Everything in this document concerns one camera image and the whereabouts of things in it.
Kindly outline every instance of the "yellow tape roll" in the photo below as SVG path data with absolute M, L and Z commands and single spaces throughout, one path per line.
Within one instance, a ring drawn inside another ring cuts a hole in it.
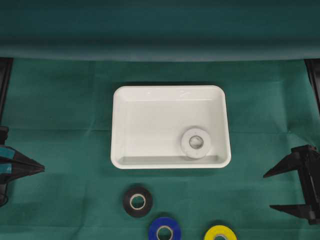
M 204 240 L 214 240 L 216 237 L 222 236 L 226 240 L 237 240 L 235 233 L 228 227 L 217 225 L 211 227 L 205 234 Z

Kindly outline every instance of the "green table cover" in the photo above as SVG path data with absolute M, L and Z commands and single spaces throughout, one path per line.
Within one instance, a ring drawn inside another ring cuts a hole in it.
M 114 91 L 123 85 L 211 84 L 226 94 L 232 160 L 221 169 L 121 170 L 110 160 Z M 320 119 L 302 60 L 115 62 L 15 59 L 2 124 L 6 144 L 46 166 L 9 184 L 3 240 L 146 240 L 159 216 L 183 240 L 224 224 L 240 240 L 318 239 L 318 225 L 269 208 L 304 203 L 296 172 L 263 179 L 291 147 L 320 146 Z M 132 184 L 154 206 L 122 207 Z

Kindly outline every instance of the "tape roll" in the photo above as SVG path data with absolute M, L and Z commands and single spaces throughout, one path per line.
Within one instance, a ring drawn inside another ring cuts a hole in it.
M 237 240 L 235 233 L 230 228 L 223 225 L 211 227 L 206 232 L 203 240 L 214 240 L 216 237 L 223 237 L 225 240 Z
M 191 128 L 182 136 L 181 149 L 189 158 L 201 159 L 211 148 L 211 137 L 205 130 Z
M 171 232 L 169 240 L 181 240 L 181 229 L 176 220 L 171 217 L 159 217 L 154 220 L 149 227 L 149 240 L 160 240 L 158 232 L 162 228 L 167 228 Z
M 132 201 L 135 197 L 141 197 L 144 203 L 141 207 L 134 207 Z M 124 210 L 134 218 L 141 218 L 147 215 L 153 205 L 153 199 L 151 193 L 143 187 L 130 188 L 123 196 L 123 208 Z

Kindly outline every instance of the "blue tape roll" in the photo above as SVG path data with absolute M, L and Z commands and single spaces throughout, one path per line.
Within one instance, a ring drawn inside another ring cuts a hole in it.
M 178 222 L 171 217 L 159 217 L 149 227 L 149 240 L 158 240 L 157 233 L 161 227 L 169 227 L 172 230 L 171 240 L 181 240 L 181 229 Z

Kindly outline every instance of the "black clamp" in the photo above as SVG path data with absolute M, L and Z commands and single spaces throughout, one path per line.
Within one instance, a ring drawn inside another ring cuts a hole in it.
M 8 127 L 0 126 L 0 207 L 8 202 L 8 183 L 45 171 L 45 166 L 6 146 Z
M 307 219 L 310 225 L 320 224 L 320 154 L 311 145 L 291 149 L 291 154 L 283 158 L 263 177 L 297 170 L 305 204 L 270 205 L 271 208 Z

